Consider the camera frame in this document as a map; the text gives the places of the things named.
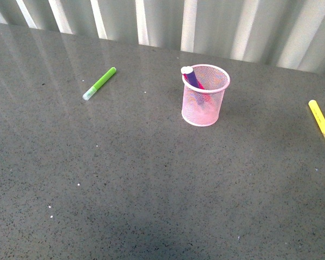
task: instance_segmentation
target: gray countertop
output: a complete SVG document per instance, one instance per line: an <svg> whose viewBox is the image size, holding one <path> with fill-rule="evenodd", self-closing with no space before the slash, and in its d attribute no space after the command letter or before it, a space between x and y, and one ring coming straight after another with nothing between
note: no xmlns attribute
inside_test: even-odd
<svg viewBox="0 0 325 260"><path fill-rule="evenodd" d="M200 63L231 77L209 127ZM311 99L325 76L0 24L0 259L325 259Z"/></svg>

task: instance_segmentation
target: countertop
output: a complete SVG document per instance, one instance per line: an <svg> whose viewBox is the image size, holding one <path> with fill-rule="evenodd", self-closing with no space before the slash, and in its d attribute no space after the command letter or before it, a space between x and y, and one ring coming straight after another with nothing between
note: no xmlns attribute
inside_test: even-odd
<svg viewBox="0 0 325 260"><path fill-rule="evenodd" d="M231 77L209 127L200 63ZM0 259L325 259L311 99L325 76L0 24Z"/></svg>

